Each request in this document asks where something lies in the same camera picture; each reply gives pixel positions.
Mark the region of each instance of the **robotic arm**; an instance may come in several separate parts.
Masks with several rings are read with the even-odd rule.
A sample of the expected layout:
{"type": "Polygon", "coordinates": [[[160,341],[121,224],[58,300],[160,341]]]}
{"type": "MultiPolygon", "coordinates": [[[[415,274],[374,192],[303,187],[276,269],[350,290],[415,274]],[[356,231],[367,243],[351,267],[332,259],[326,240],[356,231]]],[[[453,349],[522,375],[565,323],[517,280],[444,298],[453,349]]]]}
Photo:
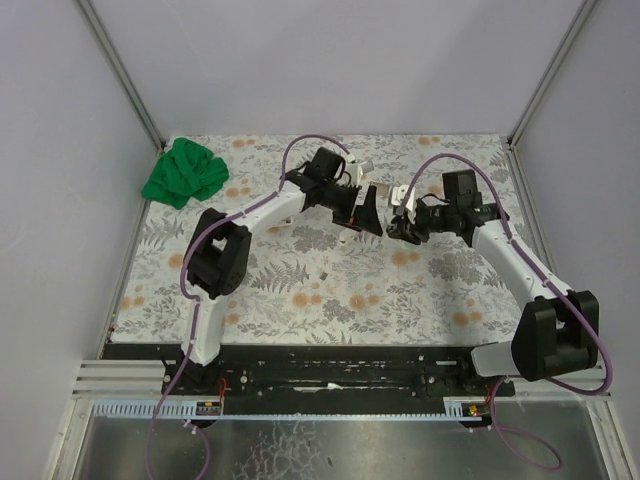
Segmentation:
{"type": "MultiPolygon", "coordinates": [[[[382,235],[375,206],[376,187],[369,186],[364,203],[356,205],[363,169],[370,170],[371,166],[346,162],[339,155],[320,148],[303,170],[301,167],[286,174],[284,186],[275,198],[235,222],[220,226],[200,244],[187,266],[188,281],[199,290],[202,298],[208,297],[200,306],[201,321],[190,356],[193,364],[206,366],[219,353],[225,311],[221,296],[229,295],[244,279],[252,234],[307,208],[321,205],[333,211],[333,223],[382,235]],[[341,180],[345,171],[349,172],[346,183],[341,180]],[[222,240],[226,240],[223,249],[214,244],[222,240]]],[[[511,342],[483,345],[473,350],[476,372],[484,377],[520,375],[534,381],[593,367],[598,354],[594,341],[564,303],[539,279],[534,267],[515,250],[501,225],[508,219],[500,218],[496,204],[482,203],[473,170],[446,173],[443,184],[444,203],[435,206],[427,206],[422,199],[415,200],[414,193],[410,192],[406,207],[400,208],[408,187],[392,188],[389,205],[395,207],[395,217],[387,227],[387,234],[390,238],[419,245],[428,241],[431,233],[453,232],[486,258],[504,279],[522,309],[522,316],[511,342]]],[[[223,217],[224,213],[207,210],[191,242],[223,217]]],[[[557,280],[523,242],[518,243],[533,265],[547,272],[548,278],[597,332],[598,302],[595,297],[588,291],[572,291],[567,284],[557,280]]],[[[185,353],[189,333],[182,346],[185,353]]]]}

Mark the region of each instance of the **gray wall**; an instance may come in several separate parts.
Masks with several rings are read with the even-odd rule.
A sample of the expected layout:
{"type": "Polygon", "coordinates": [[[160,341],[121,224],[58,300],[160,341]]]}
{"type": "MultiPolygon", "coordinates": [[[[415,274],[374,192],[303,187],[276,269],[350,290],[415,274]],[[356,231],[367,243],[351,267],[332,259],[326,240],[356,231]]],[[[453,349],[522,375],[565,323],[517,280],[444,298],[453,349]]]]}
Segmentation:
{"type": "Polygon", "coordinates": [[[0,65],[0,477],[36,479],[154,148],[73,2],[0,2],[0,65]]]}
{"type": "Polygon", "coordinates": [[[509,133],[582,0],[94,0],[165,136],[509,133]]]}
{"type": "Polygon", "coordinates": [[[519,151],[558,273],[601,304],[640,460],[640,3],[602,2],[519,151]]]}

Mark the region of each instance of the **floral tablecloth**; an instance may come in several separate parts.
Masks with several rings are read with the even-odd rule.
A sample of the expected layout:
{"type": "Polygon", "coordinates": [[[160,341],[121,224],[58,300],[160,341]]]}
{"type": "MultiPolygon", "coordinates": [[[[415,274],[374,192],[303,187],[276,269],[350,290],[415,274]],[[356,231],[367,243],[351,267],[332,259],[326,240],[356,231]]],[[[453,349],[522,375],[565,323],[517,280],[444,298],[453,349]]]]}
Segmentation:
{"type": "MultiPolygon", "coordinates": [[[[189,302],[178,286],[182,258],[208,207],[228,211],[272,191],[291,136],[194,136],[227,162],[230,180],[210,200],[191,199],[182,210],[152,203],[145,220],[112,342],[179,342],[189,302]]],[[[443,151],[478,163],[496,184],[525,241],[518,200],[496,135],[344,136],[359,161],[375,170],[364,181],[407,184],[430,156],[443,151]]],[[[310,159],[320,141],[306,141],[290,166],[310,159]]],[[[441,160],[425,172],[417,192],[442,194],[441,174],[465,168],[441,160]]],[[[485,201],[488,189],[479,188],[485,201]]],[[[379,207],[381,220],[390,219],[379,207]]],[[[422,246],[358,234],[340,246],[341,227],[316,207],[290,227],[252,240],[247,276],[227,297],[225,343],[353,343],[466,345],[510,339],[519,319],[511,293],[495,271],[452,234],[422,246]]]]}

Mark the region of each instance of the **floor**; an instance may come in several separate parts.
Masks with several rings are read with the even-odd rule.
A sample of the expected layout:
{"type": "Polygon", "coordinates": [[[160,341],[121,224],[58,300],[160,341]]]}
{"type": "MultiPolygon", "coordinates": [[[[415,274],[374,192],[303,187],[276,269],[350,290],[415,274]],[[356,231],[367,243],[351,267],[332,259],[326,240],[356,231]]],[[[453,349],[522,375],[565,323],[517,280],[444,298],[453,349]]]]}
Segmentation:
{"type": "MultiPolygon", "coordinates": [[[[152,203],[109,341],[179,342],[189,303],[180,294],[183,254],[200,214],[228,211],[277,185],[282,152],[291,136],[194,136],[228,164],[231,178],[205,202],[182,210],[152,203]]],[[[511,221],[527,231],[502,144],[496,135],[373,135],[338,137],[375,170],[364,179],[409,183],[425,159],[454,152],[485,170],[511,221]]],[[[296,147],[289,168],[321,145],[296,147]]],[[[463,169],[443,160],[423,175],[418,193],[441,195],[440,175],[463,169]]],[[[485,201],[490,196],[480,184],[485,201]]],[[[379,206],[381,219],[390,211],[379,206]]],[[[228,297],[225,343],[473,345],[511,338],[519,309],[493,269],[461,239],[434,235],[420,247],[369,234],[346,247],[341,227],[321,207],[291,227],[254,238],[243,285],[228,297]]]]}
{"type": "MultiPolygon", "coordinates": [[[[511,454],[495,432],[469,433],[455,422],[218,421],[204,430],[212,462],[203,478],[234,480],[609,478],[578,402],[500,403],[504,425],[535,432],[560,452],[558,473],[536,470],[511,454]]],[[[148,420],[93,418],[76,479],[146,478],[148,420]]],[[[510,436],[533,461],[554,465],[543,447],[510,436]]],[[[158,480],[195,478],[202,439],[177,421],[156,424],[150,461],[158,480]]]]}

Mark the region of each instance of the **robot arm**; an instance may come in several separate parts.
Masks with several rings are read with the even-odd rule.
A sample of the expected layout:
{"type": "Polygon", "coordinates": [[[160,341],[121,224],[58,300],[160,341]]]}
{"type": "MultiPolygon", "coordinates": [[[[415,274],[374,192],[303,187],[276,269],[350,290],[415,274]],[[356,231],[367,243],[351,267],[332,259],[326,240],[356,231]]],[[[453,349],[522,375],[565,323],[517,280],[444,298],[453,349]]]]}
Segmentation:
{"type": "MultiPolygon", "coordinates": [[[[598,357],[595,342],[514,248],[496,205],[482,203],[475,172],[446,173],[443,184],[444,204],[427,206],[417,200],[413,208],[396,211],[387,233],[391,238],[419,244],[426,242],[431,233],[453,232],[491,264],[515,297],[522,315],[513,340],[476,347],[472,352],[476,372],[484,377],[513,375],[534,381],[593,367],[598,357]]],[[[398,197],[401,196],[391,192],[392,206],[398,205],[398,197]]],[[[598,302],[591,292],[574,292],[515,232],[513,239],[597,332],[598,302]]]]}
{"type": "MultiPolygon", "coordinates": [[[[375,205],[376,187],[370,186],[364,203],[356,205],[361,189],[360,179],[363,173],[370,170],[371,162],[346,162],[330,150],[320,148],[304,168],[287,172],[283,188],[277,195],[265,195],[252,202],[254,206],[259,205],[257,208],[243,207],[229,212],[229,216],[240,212],[244,214],[216,228],[206,237],[187,267],[187,280],[204,299],[200,303],[199,321],[190,355],[193,364],[205,366],[218,356],[226,311],[223,296],[236,290],[244,279],[253,235],[316,205],[333,211],[333,223],[355,231],[365,230],[382,235],[375,205]],[[345,171],[349,177],[346,183],[341,180],[345,171]],[[219,248],[216,242],[224,240],[226,244],[219,248]]],[[[212,208],[206,210],[200,217],[189,248],[205,229],[225,216],[227,214],[212,208]]],[[[195,303],[191,306],[190,318],[194,318],[194,308],[195,303]]],[[[189,326],[182,344],[185,353],[189,347],[190,333],[189,326]]]]}

